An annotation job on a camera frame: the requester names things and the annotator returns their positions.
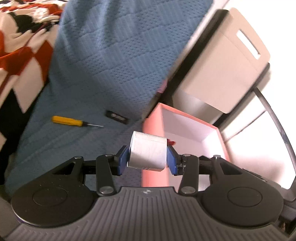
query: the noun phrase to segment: pink box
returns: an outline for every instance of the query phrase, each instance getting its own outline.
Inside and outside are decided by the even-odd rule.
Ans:
[[[229,156],[217,127],[187,113],[159,103],[143,124],[143,132],[175,141],[179,154]],[[161,172],[142,170],[142,187],[173,186],[178,191],[182,176],[174,176],[168,167]]]

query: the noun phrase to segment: white wall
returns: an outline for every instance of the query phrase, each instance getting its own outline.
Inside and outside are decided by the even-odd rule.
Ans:
[[[285,129],[296,150],[296,20],[295,0],[230,0],[226,9],[237,8],[248,20],[270,52],[270,80],[262,94]],[[222,134],[227,140],[264,107],[254,97]],[[289,188],[295,172],[285,145],[268,113],[226,143],[232,161]]]

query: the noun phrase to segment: toilet paper roll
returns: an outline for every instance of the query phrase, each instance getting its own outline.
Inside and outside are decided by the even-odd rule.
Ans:
[[[162,171],[166,167],[167,139],[134,131],[128,167]]]

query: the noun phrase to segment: red and white blanket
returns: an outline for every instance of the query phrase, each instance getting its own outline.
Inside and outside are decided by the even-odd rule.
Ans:
[[[0,150],[46,83],[66,2],[0,1]]]

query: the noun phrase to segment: quilted blue fabric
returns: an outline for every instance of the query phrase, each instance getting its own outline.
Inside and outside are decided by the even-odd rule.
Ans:
[[[95,159],[129,145],[141,115],[212,0],[70,0],[63,12],[44,88],[6,181],[9,194],[69,158]],[[112,110],[128,125],[108,119]],[[104,125],[53,124],[53,115]],[[127,169],[118,186],[140,186]],[[93,177],[87,180],[94,189]]]

